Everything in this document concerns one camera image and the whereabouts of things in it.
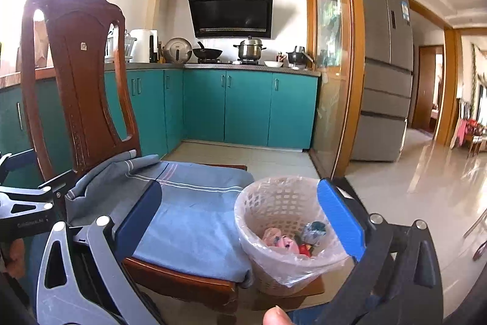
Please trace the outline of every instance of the cabinet handle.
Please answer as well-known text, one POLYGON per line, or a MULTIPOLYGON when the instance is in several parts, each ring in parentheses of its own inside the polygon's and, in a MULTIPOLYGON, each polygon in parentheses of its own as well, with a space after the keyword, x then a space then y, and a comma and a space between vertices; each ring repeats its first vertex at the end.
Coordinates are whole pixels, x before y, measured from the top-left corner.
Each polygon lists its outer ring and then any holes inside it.
POLYGON ((24 131, 24 126, 22 125, 22 115, 20 114, 20 103, 17 103, 17 116, 19 117, 20 130, 24 131))
POLYGON ((393 21, 393 29, 395 30, 395 13, 393 10, 391 10, 391 19, 393 21))

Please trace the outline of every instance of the blue gripper pad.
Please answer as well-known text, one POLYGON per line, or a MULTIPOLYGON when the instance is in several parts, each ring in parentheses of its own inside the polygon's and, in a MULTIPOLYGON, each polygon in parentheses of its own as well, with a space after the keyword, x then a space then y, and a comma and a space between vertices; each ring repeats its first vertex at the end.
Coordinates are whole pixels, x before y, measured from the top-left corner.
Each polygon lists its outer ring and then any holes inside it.
POLYGON ((317 188, 318 203, 340 239, 345 252, 353 256, 356 261, 360 261, 365 252, 364 230, 335 189, 329 181, 322 179, 317 188))

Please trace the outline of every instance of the human hand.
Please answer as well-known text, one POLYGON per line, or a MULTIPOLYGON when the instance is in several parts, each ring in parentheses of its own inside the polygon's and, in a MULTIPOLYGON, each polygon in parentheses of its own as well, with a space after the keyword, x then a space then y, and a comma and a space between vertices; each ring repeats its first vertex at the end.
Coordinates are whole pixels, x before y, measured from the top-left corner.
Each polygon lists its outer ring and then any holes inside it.
POLYGON ((293 325, 293 323, 284 310, 276 306, 265 312, 262 325, 293 325))
POLYGON ((10 262, 6 264, 7 273, 13 278, 22 278, 25 275, 25 246, 21 238, 14 240, 10 245, 8 256, 10 262))

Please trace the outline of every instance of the white appliance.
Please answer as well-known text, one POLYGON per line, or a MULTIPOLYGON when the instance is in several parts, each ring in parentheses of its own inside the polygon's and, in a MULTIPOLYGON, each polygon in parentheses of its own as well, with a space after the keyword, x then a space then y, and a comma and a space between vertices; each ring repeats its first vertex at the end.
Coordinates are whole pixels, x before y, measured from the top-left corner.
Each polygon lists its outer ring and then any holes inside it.
POLYGON ((136 29, 130 31, 137 38, 132 49, 130 62, 157 62, 157 30, 136 29))

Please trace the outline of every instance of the black frying pan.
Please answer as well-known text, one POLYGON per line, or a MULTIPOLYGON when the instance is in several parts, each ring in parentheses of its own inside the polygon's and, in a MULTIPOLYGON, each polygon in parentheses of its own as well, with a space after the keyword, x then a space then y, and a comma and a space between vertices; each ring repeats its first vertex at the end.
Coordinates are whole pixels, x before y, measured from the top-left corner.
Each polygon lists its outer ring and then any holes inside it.
POLYGON ((193 49, 193 53, 198 58, 207 58, 212 60, 214 58, 220 57, 222 54, 222 50, 218 49, 206 49, 201 42, 198 41, 198 45, 201 46, 201 49, 193 49))

